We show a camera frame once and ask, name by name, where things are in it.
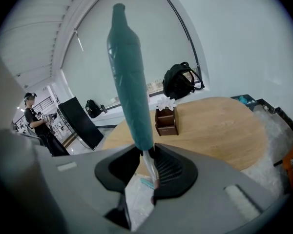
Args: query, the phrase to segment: black t-shirt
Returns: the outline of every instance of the black t-shirt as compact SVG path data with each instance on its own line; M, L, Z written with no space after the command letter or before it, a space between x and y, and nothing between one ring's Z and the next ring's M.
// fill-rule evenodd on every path
M40 116L31 108L26 108L24 114L29 124L31 122L41 120ZM35 127L35 132L37 135L46 135L47 133L50 132L50 129L47 127L46 124L43 123L40 126Z

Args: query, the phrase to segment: railing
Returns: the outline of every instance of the railing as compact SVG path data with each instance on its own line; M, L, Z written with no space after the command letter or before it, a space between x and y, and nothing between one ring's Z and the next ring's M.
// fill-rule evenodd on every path
M51 97L48 97L47 99L43 100L42 102L34 106L33 109L35 110L36 113L41 112L43 114L46 114L50 110L53 104L54 102L51 100ZM25 127L27 125L27 120L25 119L25 115L19 118L15 122L15 124L17 125L19 130L21 129L21 125Z

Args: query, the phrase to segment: floor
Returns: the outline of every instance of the floor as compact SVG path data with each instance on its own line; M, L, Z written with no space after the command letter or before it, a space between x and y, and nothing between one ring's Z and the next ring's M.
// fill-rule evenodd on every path
M106 137L113 131L114 128L98 128L99 131L103 134L103 139L100 141L100 143L97 145L94 151L102 150L104 141ZM83 142L81 138L75 139L66 149L70 155L76 155L76 154L86 154L93 152L92 149L90 149L86 143Z
M284 191L289 186L289 181L282 166L274 167L273 164L281 160L293 147L293 131L279 115L271 115L260 105L255 107L254 114L265 125L269 146L262 159L242 172L270 191L272 196L277 199L284 194ZM104 138L95 151L102 149L105 138L113 129L101 128L99 130L104 135ZM79 140L75 140L67 150L72 155L93 152L91 149L84 147ZM150 201L153 190L140 182L142 177L144 176L134 175L126 187L126 201L132 231L137 230L153 210L153 205Z

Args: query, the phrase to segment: white wall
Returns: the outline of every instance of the white wall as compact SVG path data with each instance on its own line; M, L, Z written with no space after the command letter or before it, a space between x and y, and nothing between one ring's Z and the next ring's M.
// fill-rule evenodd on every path
M51 84L51 87L57 95L60 103L66 102L74 97L67 84L67 80L62 69L56 71L54 83Z
M166 0L99 0L86 15L72 39L63 72L72 93L84 106L88 99L109 105L117 96L106 50L112 7L126 6L129 27L139 36L146 82L163 78L172 65L188 61L196 67L187 36Z
M11 121L24 90L0 58L0 129L11 129Z
M250 94L293 120L293 22L279 1L178 2L192 20L209 71L210 92L197 98Z
M57 98L56 98L56 93L54 92L53 88L51 88L52 85L48 85L47 86L47 89L48 89L48 92L51 96L51 100L53 100L54 104L56 107L58 107L58 101L57 101Z

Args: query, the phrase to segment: brown tissue box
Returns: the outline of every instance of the brown tissue box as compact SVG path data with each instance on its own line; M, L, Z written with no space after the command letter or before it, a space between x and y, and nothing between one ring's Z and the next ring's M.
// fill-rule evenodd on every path
M178 113L177 108L171 111L168 108L162 111L156 109L155 112L155 128L162 135L179 135L178 134Z

